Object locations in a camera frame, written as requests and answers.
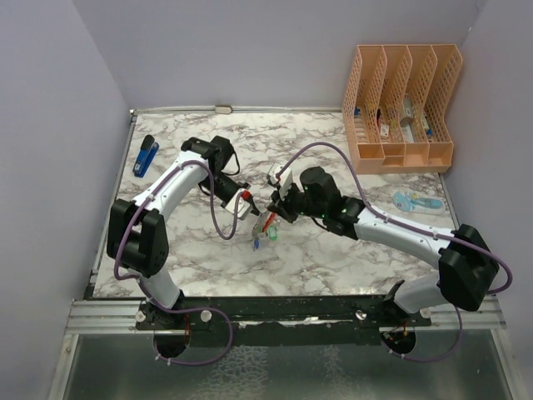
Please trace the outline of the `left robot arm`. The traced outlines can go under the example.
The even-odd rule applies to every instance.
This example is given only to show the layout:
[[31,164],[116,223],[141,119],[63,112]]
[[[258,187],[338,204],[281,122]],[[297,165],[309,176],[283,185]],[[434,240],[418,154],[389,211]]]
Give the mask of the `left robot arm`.
[[250,185],[236,182],[226,165],[237,153],[229,139],[215,136],[207,142],[191,137],[177,159],[148,189],[133,200],[118,198],[111,206],[107,230],[107,255],[114,260],[116,280],[132,279],[157,306],[155,319],[165,328],[182,323],[182,290],[165,267],[169,254],[167,221],[194,188],[210,197],[212,221],[219,236],[231,239],[237,221],[260,214]]

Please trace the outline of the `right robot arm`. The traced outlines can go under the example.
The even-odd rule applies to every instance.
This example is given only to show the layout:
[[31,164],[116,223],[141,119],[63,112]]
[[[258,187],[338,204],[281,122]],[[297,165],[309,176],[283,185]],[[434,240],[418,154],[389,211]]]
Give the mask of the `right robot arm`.
[[310,167],[294,183],[291,169],[271,167],[267,180],[275,188],[268,210],[289,223],[312,218],[329,233],[379,243],[411,255],[435,270],[410,281],[400,280],[385,296],[384,319],[400,326],[423,308],[449,303],[461,310],[478,310],[499,271],[479,232],[463,224],[456,230],[431,228],[373,212],[356,197],[341,195],[333,176]]

